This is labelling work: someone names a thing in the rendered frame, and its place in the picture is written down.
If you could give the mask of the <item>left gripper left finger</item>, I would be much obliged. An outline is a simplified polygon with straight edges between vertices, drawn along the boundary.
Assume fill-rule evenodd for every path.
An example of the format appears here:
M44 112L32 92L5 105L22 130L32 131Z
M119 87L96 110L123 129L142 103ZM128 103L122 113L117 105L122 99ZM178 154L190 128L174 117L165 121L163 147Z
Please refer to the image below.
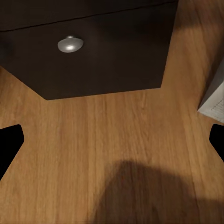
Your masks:
M0 180L24 142L20 124L0 129Z

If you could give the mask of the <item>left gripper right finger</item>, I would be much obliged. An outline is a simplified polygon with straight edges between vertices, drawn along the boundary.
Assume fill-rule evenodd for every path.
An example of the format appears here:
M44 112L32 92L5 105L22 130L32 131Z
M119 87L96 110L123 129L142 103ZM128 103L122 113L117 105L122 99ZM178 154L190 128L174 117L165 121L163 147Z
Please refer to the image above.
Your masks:
M209 141L224 161L224 126L213 124L211 128Z

